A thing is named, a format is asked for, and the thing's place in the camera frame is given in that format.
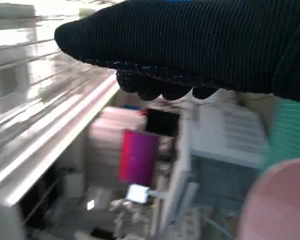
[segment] black glove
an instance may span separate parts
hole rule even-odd
[[[300,101],[300,0],[129,0],[54,37],[144,100],[224,88]]]

